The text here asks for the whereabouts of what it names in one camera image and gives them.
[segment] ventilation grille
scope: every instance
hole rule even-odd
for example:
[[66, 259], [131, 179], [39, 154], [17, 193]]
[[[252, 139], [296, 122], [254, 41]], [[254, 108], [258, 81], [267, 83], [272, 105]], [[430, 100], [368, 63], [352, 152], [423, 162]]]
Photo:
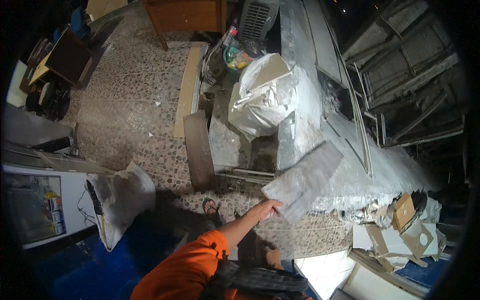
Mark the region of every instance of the ventilation grille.
[[269, 19], [270, 7], [253, 2], [249, 5], [242, 35], [245, 38], [260, 39], [265, 23]]

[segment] white tile wall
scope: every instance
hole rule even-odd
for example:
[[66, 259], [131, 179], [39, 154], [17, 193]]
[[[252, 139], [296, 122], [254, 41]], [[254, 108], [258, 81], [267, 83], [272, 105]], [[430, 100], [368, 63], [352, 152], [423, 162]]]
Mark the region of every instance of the white tile wall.
[[308, 278], [323, 300], [328, 300], [336, 287], [343, 287], [355, 262], [347, 257], [348, 251], [300, 258], [295, 264]]

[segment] tiled floor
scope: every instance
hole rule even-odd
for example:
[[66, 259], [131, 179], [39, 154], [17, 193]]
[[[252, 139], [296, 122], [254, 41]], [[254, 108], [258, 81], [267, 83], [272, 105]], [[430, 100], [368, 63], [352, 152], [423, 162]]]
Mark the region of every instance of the tiled floor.
[[[262, 200], [260, 185], [219, 178], [219, 190], [193, 192], [185, 141], [173, 138], [180, 86], [189, 53], [190, 33], [166, 33], [165, 52], [141, 3], [122, 8], [103, 44], [105, 51], [88, 84], [72, 90], [66, 121], [79, 124], [80, 155], [121, 170], [130, 161], [142, 166], [159, 191], [177, 197], [180, 208], [201, 212], [205, 197], [221, 203], [220, 214], [234, 219]], [[308, 213], [295, 226], [273, 217], [255, 228], [282, 249], [283, 258], [315, 256], [347, 249], [352, 231], [334, 216]]]
[[308, 278], [313, 289], [323, 300], [328, 300], [335, 288], [342, 287], [350, 275], [355, 262], [348, 251], [339, 251], [327, 255], [296, 259], [295, 264]]

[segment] air cooler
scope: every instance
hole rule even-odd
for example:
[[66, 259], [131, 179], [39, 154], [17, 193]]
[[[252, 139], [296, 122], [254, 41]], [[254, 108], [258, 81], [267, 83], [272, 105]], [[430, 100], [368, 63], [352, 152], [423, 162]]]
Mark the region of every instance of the air cooler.
[[279, 0], [245, 0], [240, 18], [240, 39], [263, 40], [275, 23]]

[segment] flip-flop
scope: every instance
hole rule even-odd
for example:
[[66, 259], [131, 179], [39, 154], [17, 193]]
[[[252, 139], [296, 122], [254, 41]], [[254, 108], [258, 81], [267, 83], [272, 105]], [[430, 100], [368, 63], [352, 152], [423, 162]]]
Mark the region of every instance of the flip-flop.
[[202, 203], [202, 208], [203, 208], [203, 210], [205, 211], [205, 205], [206, 205], [208, 202], [210, 202], [210, 201], [212, 201], [213, 204], [215, 204], [215, 207], [210, 206], [210, 207], [208, 208], [208, 210], [207, 210], [207, 212], [206, 212], [206, 215], [207, 215], [207, 216], [210, 215], [210, 210], [212, 210], [212, 209], [215, 209], [215, 213], [218, 211], [218, 207], [216, 207], [215, 201], [213, 201], [213, 199], [210, 199], [210, 198], [205, 198], [205, 199], [204, 199], [204, 202]]

